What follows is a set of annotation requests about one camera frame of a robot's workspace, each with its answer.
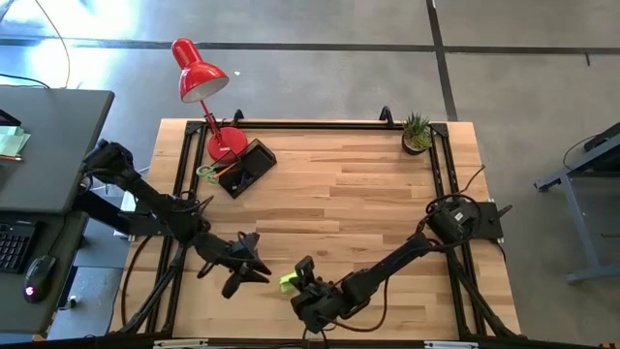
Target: wooden tabletop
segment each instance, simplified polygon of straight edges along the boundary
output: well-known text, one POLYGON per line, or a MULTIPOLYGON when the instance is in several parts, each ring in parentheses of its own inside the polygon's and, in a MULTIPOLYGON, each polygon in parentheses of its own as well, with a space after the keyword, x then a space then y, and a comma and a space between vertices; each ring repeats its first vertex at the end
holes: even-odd
MULTIPOLYGON (((187 119, 162 120, 148 182, 171 193, 187 119)), ((449 122, 449 136, 458 181, 463 187, 481 166, 474 126, 449 122)), ((315 273, 338 280, 352 270, 383 259, 409 236, 435 198, 428 153, 410 156, 400 147, 400 131, 248 129, 248 140, 260 139, 278 164, 236 200, 221 187, 202 180, 199 199, 215 195, 205 216, 212 232, 234 240, 237 231, 261 234, 259 252, 272 270, 269 284, 242 284, 225 300, 221 296, 229 273, 215 268, 197 279, 203 265, 194 250, 188 253, 174 326, 176 337, 254 337, 299 339, 303 324, 282 295, 279 278, 294 271, 306 255, 314 258, 315 273)), ((184 189, 189 185, 198 137, 194 137, 184 189)), ((442 149, 438 149, 444 167, 442 149)), ((203 163, 211 159, 205 153, 203 163)), ((488 199, 484 173, 468 195, 488 199)), ((153 238, 138 258, 127 290, 129 317, 150 292, 162 239, 153 238)), ((138 243, 132 245, 129 263, 138 243)), ((502 255, 488 241, 472 242, 481 293, 504 323, 516 333, 518 322, 502 255)), ((383 309, 383 286, 370 305, 348 324, 375 325, 383 309)), ((158 330, 168 304, 160 311, 158 330)), ((464 297, 468 325, 474 328, 471 303, 464 297)), ((120 327, 120 297, 110 329, 120 327)), ((373 333, 337 329, 328 338, 456 339, 446 257, 430 253, 413 261, 390 279, 384 325, 373 333)))

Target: lamp base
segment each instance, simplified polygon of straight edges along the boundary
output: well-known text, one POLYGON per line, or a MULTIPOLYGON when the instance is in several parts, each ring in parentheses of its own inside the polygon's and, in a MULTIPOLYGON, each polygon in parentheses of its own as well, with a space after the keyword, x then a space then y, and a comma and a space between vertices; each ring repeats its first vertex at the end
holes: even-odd
POLYGON ((220 134, 224 144, 220 144, 215 136, 211 136, 206 144, 206 149, 213 160, 219 160, 224 163, 234 162, 233 156, 231 156, 231 159, 224 157, 231 151, 237 155, 241 153, 248 146, 248 139, 243 131, 235 127, 222 127, 220 134))

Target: potted plant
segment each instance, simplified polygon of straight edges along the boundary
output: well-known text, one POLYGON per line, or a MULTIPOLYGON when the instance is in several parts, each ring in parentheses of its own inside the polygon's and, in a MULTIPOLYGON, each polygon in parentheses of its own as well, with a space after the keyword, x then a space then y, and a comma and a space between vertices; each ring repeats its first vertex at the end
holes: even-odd
POLYGON ((412 112, 407 120, 403 121, 402 145, 410 155, 422 154, 431 145, 428 118, 422 118, 418 112, 412 112))

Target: red desk lamp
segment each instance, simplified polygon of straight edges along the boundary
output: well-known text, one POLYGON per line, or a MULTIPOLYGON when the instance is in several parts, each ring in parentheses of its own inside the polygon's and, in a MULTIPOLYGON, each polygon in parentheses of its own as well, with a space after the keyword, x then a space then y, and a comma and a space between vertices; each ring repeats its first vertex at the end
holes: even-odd
POLYGON ((194 43, 189 39, 176 40, 172 44, 172 54, 181 67, 181 79, 178 82, 181 101, 185 103, 200 101, 204 109, 204 117, 213 132, 213 137, 206 145, 211 158, 220 160, 230 151, 239 154, 248 144, 245 134, 234 127, 219 129, 213 114, 209 112, 203 101, 206 97, 224 88, 229 83, 229 77, 220 68, 204 62, 194 43))

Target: small succulent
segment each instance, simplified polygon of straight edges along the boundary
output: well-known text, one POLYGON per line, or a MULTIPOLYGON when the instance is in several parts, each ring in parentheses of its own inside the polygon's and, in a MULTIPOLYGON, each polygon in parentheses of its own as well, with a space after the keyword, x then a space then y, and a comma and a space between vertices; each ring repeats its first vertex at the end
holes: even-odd
POLYGON ((411 115, 403 121, 405 143, 416 149, 428 149, 431 145, 428 117, 422 118, 419 112, 411 112, 411 115))

